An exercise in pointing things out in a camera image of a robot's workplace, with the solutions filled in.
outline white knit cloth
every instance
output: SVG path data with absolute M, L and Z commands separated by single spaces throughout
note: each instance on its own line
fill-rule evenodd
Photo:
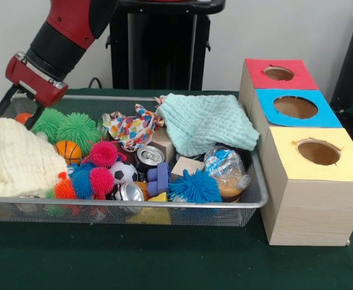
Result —
M 67 171 L 52 145 L 17 121 L 0 118 L 0 197 L 42 198 Z

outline green spiky ball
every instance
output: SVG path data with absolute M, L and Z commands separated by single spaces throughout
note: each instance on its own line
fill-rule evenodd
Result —
M 51 144 L 57 142 L 57 131 L 62 121 L 65 119 L 63 113 L 56 109 L 47 108 L 38 119 L 37 123 L 33 126 L 32 131 L 36 134 L 43 132 L 48 136 Z
M 56 198 L 54 195 L 54 189 L 49 189 L 46 193 L 46 198 Z M 46 214 L 51 217 L 62 218 L 67 210 L 58 204 L 46 204 L 44 208 Z
M 96 122 L 86 114 L 72 113 L 65 117 L 57 131 L 57 141 L 73 141 L 88 155 L 94 143 L 101 140 Z

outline red box top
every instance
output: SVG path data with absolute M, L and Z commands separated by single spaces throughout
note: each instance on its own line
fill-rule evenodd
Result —
M 256 89 L 319 89 L 302 60 L 246 59 Z

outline purple toy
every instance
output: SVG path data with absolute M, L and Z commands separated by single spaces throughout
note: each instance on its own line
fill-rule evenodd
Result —
M 147 173 L 147 178 L 148 195 L 151 198 L 163 192 L 170 192 L 171 172 L 167 162 L 160 163 L 157 168 L 150 169 Z

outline black cable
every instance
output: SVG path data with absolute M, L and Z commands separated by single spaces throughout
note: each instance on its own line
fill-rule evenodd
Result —
M 102 86 L 100 80 L 98 79 L 98 77 L 94 77 L 94 78 L 91 80 L 91 82 L 89 83 L 89 86 L 87 86 L 87 87 L 88 87 L 89 89 L 91 89 L 94 82 L 97 82 L 98 87 L 99 87 L 100 89 L 103 88 L 103 86 Z

